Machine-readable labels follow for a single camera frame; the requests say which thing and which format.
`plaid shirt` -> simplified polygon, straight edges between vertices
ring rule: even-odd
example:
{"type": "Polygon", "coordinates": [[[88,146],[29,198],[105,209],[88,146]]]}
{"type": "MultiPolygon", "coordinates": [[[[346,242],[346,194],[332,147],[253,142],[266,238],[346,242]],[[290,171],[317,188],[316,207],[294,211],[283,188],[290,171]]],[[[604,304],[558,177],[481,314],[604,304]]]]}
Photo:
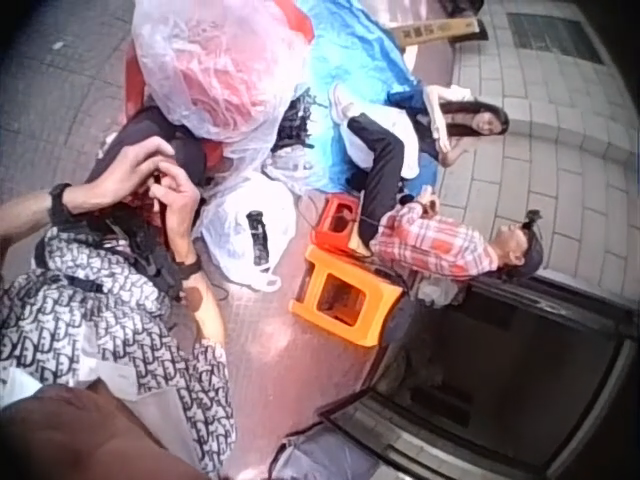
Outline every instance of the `plaid shirt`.
{"type": "Polygon", "coordinates": [[[382,260],[454,280],[498,268],[496,253],[477,230],[440,215],[423,218],[416,202],[382,217],[371,251],[382,260]]]}

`watch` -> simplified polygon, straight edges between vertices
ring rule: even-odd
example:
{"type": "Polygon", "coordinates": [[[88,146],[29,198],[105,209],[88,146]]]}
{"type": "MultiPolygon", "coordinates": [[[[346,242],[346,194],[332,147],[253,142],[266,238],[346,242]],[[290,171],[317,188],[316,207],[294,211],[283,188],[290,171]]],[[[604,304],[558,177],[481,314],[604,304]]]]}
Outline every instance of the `watch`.
{"type": "Polygon", "coordinates": [[[180,280],[188,280],[196,273],[202,271],[202,260],[200,260],[200,255],[196,255],[196,259],[192,263],[185,264],[182,262],[176,262],[176,265],[178,266],[180,280]]]}
{"type": "Polygon", "coordinates": [[[73,214],[62,201],[64,191],[70,186],[70,183],[59,183],[49,191],[49,195],[51,195],[49,218],[51,219],[52,225],[63,225],[73,219],[73,214]]]}

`blue tarp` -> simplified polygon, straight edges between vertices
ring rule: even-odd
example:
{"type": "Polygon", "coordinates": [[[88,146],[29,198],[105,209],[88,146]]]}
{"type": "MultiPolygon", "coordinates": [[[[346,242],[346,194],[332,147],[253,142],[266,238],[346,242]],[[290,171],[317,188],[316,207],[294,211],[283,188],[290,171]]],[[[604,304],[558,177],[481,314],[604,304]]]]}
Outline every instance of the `blue tarp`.
{"type": "MultiPolygon", "coordinates": [[[[319,105],[311,110],[309,143],[315,148],[309,154],[319,168],[311,186],[342,191],[353,164],[329,114],[331,86],[340,82],[362,100],[384,104],[389,91],[412,88],[416,81],[387,31],[357,0],[297,0],[296,4],[311,18],[315,32],[309,86],[319,105]]],[[[435,183],[435,164],[428,157],[421,158],[421,164],[425,166],[421,178],[435,183]]]]}

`black cap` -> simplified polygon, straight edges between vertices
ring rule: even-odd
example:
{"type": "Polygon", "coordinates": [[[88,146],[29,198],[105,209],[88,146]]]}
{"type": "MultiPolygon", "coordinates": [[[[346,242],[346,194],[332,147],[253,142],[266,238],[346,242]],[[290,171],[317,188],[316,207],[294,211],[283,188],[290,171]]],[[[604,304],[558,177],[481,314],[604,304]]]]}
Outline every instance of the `black cap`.
{"type": "Polygon", "coordinates": [[[540,239],[539,230],[536,232],[536,224],[542,219],[540,210],[529,210],[525,221],[521,227],[527,236],[527,249],[524,252],[524,263],[522,265],[507,267],[505,276],[508,278],[526,278],[530,277],[542,266],[544,261],[544,248],[540,239]]]}

